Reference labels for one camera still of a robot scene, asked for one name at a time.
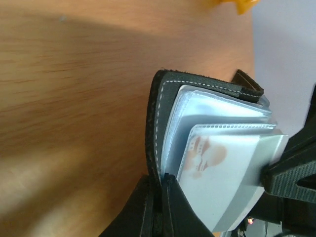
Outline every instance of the wood grain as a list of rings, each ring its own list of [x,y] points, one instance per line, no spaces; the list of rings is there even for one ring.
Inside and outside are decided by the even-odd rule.
[[[0,236],[107,227],[147,172],[157,70],[253,73],[250,15],[205,3],[0,2]]]

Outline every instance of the open wallet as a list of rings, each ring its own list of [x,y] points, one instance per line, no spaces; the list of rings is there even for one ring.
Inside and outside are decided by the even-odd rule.
[[[241,70],[231,82],[158,71],[147,107],[148,175],[100,237],[239,237],[249,218],[315,236],[315,110],[289,139],[269,105]]]

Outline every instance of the wooden surface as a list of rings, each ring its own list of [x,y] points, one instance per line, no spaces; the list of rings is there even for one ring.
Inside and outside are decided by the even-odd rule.
[[[161,68],[253,74],[250,14],[204,0],[0,2],[0,236],[97,237],[146,173]]]

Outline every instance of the leather wallet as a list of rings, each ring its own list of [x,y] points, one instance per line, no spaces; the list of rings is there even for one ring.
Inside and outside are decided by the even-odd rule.
[[[154,76],[147,107],[145,148],[148,174],[138,182],[127,204],[100,237],[211,237],[192,211],[175,176],[161,174],[162,145],[168,119],[181,86],[192,85],[257,103],[263,89],[237,70],[231,82],[160,70]]]

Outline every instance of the orange plastic object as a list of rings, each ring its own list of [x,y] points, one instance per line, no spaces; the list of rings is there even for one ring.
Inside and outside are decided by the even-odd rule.
[[[220,4],[222,2],[234,1],[237,5],[238,14],[244,14],[252,6],[257,4],[259,0],[212,0],[214,4]]]

